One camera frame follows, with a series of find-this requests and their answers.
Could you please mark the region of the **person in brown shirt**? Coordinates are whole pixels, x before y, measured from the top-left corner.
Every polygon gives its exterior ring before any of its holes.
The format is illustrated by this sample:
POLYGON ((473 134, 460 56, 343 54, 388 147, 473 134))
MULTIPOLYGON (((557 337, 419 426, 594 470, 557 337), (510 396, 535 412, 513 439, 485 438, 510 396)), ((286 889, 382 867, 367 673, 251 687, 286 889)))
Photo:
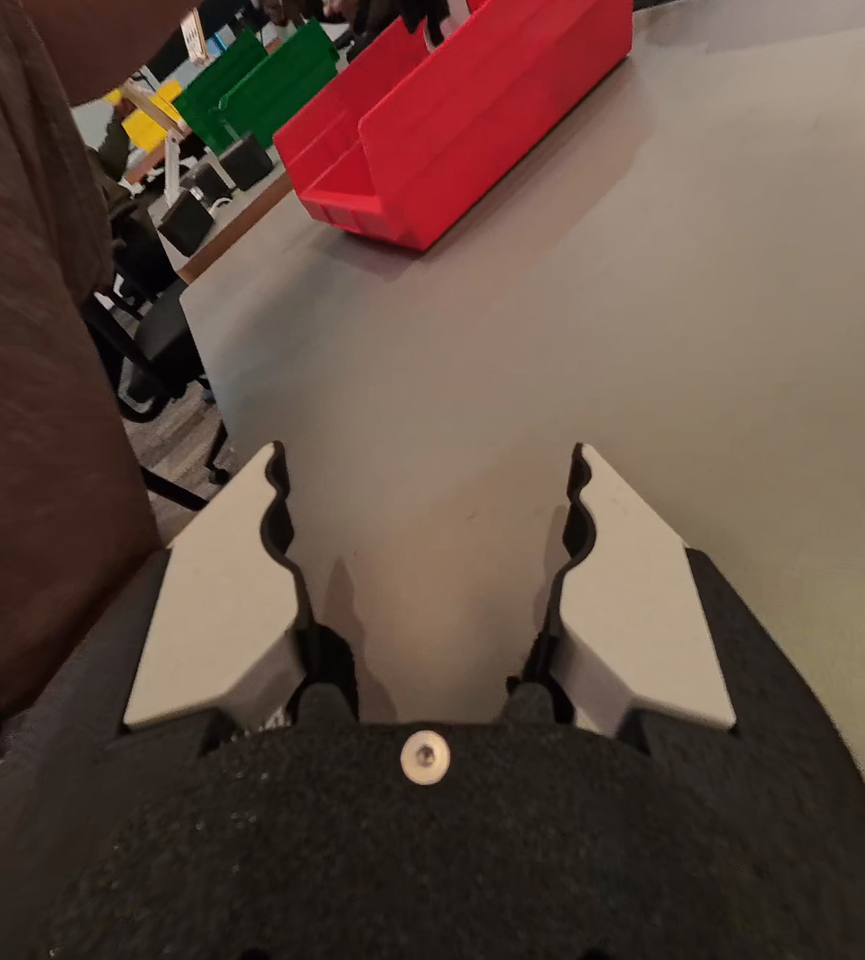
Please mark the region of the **person in brown shirt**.
POLYGON ((0 2, 0 717, 27 709, 161 544, 81 309, 106 206, 47 48, 0 2))

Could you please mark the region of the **person's left forearm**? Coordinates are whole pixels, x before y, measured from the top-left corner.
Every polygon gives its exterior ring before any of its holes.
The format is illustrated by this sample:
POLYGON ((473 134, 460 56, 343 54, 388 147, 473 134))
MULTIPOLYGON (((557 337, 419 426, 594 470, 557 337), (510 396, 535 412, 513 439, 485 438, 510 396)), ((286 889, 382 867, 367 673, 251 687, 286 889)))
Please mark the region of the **person's left forearm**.
POLYGON ((179 30, 194 1, 20 1, 71 107, 103 98, 179 30))

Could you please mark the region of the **black office chair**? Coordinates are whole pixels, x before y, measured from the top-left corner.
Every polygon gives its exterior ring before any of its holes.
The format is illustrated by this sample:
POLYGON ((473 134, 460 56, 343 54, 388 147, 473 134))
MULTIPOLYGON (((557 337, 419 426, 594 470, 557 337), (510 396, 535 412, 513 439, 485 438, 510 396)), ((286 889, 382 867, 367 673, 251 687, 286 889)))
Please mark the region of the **black office chair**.
POLYGON ((110 213, 115 273, 124 278, 148 302, 142 313, 115 291, 110 282, 97 288, 81 307, 110 382, 118 413, 132 425, 156 421, 173 403, 198 384, 204 401, 215 404, 199 350, 180 298, 186 283, 175 279, 151 294, 141 277, 123 262, 122 230, 137 203, 122 203, 110 213))

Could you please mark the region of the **green plastic bin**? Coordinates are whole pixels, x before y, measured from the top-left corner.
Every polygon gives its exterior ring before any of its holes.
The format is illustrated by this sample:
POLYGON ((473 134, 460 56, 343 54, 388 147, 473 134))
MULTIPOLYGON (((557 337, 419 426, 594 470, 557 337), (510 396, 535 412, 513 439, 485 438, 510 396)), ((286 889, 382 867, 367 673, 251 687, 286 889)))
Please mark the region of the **green plastic bin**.
POLYGON ((220 102, 266 55, 265 47, 257 35, 246 30, 199 73, 173 102, 186 126, 217 157, 236 139, 225 125, 220 102))
POLYGON ((220 98, 223 129, 270 149, 276 133, 339 75, 339 60, 319 21, 307 22, 220 98))

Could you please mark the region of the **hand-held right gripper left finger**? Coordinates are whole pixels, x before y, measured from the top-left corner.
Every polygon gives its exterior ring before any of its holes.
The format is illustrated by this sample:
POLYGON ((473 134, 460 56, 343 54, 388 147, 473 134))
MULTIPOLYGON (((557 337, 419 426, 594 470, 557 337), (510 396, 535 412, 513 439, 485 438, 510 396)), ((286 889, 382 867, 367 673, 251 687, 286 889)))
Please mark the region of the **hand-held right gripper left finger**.
POLYGON ((314 613, 295 536, 284 444, 263 446, 168 548, 123 724, 139 732, 217 712, 241 732, 295 723, 310 687, 360 719, 355 658, 314 613))

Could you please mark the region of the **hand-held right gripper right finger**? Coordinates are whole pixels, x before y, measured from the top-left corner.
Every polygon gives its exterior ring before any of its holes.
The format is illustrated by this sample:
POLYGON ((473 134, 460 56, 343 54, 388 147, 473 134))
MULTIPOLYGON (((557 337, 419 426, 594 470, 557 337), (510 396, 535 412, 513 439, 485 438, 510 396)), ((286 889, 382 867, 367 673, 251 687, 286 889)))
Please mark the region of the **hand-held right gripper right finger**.
POLYGON ((683 538, 589 443, 571 451, 568 560, 512 695, 542 687, 553 719, 617 739, 639 714, 719 733, 737 723, 683 538))

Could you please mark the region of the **black box device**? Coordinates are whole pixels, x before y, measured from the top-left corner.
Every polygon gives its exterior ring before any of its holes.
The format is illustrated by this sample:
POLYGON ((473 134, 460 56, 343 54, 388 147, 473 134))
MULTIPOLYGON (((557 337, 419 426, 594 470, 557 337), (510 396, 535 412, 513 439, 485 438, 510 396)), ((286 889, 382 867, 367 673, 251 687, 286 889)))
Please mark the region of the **black box device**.
POLYGON ((212 163, 204 162, 189 174, 188 189, 207 209, 233 199, 233 189, 212 163))
POLYGON ((184 258, 191 258, 210 234, 215 218, 189 189, 181 189, 163 213, 158 233, 184 258))
POLYGON ((275 171, 276 163, 252 132, 238 138, 218 157, 236 190, 246 192, 275 171))

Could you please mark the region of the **red plastic bin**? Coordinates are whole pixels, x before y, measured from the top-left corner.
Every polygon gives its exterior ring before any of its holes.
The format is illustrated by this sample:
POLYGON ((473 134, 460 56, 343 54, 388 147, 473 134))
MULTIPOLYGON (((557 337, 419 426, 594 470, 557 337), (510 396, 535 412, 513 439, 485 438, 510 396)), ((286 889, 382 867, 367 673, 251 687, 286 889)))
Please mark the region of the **red plastic bin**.
POLYGON ((397 19, 276 131, 314 220, 426 251, 631 53, 632 1, 471 6, 433 49, 397 19))

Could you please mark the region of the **yellow plastic bin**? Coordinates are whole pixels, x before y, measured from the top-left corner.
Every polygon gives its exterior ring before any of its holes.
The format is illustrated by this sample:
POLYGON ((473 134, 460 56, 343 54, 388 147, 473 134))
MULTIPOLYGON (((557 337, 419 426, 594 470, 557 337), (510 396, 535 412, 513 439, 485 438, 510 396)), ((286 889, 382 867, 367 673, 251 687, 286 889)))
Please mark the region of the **yellow plastic bin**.
MULTIPOLYGON (((163 116, 168 116, 170 122, 175 125, 182 125, 184 120, 175 106, 175 101, 183 91, 182 84, 175 78, 168 79, 156 90, 151 90, 142 85, 133 83, 132 86, 138 90, 140 101, 149 101, 155 109, 163 116)), ((123 128, 138 150, 152 152, 167 139, 167 129, 161 126, 154 116, 144 112, 142 106, 138 103, 136 108, 122 120, 123 128)))

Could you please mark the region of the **wood-edged grey table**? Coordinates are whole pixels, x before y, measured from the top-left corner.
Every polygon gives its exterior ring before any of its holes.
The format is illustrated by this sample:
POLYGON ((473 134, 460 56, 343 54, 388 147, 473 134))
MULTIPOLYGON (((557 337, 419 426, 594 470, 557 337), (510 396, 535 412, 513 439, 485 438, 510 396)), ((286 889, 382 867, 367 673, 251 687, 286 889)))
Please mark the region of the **wood-edged grey table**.
POLYGON ((236 189, 224 173, 219 157, 208 147, 204 147, 197 153, 184 154, 184 148, 191 139, 197 140, 192 132, 180 148, 179 191, 184 188, 190 190, 191 171, 200 164, 209 162, 232 187, 233 198, 222 205, 208 208, 214 218, 214 225, 198 251, 192 257, 186 258, 166 241, 157 229, 164 213, 171 205, 165 199, 163 167, 159 165, 143 182, 135 186, 137 190, 134 192, 133 199, 137 209, 148 217, 152 229, 143 229, 139 223, 143 216, 132 213, 122 227, 121 257, 122 262, 128 264, 128 269, 140 277, 141 285, 151 294, 162 290, 177 279, 187 285, 193 284, 294 190, 290 177, 274 150, 269 150, 268 153, 276 163, 275 171, 251 189, 243 192, 236 189))

